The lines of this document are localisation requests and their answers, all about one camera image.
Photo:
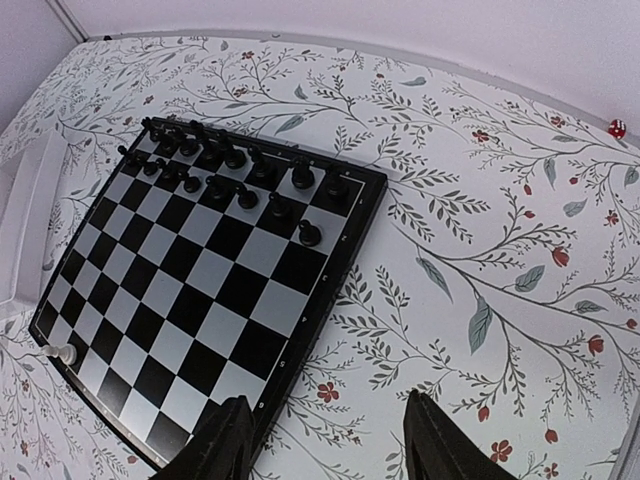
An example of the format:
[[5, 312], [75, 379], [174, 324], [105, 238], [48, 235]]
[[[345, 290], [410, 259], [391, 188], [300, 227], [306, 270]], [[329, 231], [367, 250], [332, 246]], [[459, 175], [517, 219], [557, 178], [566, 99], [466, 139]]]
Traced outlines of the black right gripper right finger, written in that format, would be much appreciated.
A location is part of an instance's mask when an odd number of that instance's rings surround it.
[[426, 393], [410, 392], [403, 429], [409, 479], [515, 480], [491, 461]]

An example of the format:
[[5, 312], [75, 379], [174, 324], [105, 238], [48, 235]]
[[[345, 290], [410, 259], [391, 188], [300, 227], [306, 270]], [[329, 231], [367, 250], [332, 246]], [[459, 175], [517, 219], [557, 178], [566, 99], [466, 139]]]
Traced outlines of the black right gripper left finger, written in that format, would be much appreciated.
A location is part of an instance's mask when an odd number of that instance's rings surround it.
[[169, 463], [169, 478], [247, 479], [253, 434], [246, 397], [228, 398]]

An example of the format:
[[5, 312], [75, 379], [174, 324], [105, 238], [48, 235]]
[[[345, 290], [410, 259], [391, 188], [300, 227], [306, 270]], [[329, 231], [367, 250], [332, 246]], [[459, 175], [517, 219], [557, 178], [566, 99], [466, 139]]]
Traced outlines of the black and silver chessboard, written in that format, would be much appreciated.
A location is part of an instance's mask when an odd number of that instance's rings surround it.
[[[129, 446], [156, 468], [194, 438], [225, 400], [245, 396], [262, 436], [278, 417], [312, 349], [381, 203], [387, 178], [371, 168], [228, 132], [246, 154], [256, 144], [272, 165], [256, 179], [253, 162], [229, 169], [220, 157], [192, 155], [142, 132], [130, 147], [202, 181], [145, 176], [123, 156], [63, 254], [30, 332], [41, 345], [77, 349], [57, 370]], [[294, 156], [311, 160], [314, 185], [295, 188]], [[324, 167], [338, 167], [349, 192], [326, 192]], [[237, 195], [209, 197], [207, 176], [244, 184], [258, 204]], [[278, 221], [268, 199], [292, 203]], [[308, 247], [299, 220], [322, 234]]]

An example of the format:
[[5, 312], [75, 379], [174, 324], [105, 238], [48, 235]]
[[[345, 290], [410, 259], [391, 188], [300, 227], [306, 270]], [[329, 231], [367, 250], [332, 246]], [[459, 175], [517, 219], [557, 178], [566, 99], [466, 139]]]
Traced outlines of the white chess piece corner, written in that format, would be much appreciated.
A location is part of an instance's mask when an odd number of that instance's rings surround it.
[[41, 347], [40, 353], [46, 357], [58, 359], [67, 366], [74, 365], [78, 357], [76, 347], [70, 343], [62, 346], [44, 345]]

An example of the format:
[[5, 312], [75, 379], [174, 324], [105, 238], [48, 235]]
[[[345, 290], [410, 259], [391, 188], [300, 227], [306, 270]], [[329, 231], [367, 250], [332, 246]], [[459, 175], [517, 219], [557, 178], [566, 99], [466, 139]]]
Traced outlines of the white plastic tray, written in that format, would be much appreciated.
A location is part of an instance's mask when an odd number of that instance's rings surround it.
[[50, 129], [1, 163], [1, 316], [40, 298], [48, 223], [67, 141]]

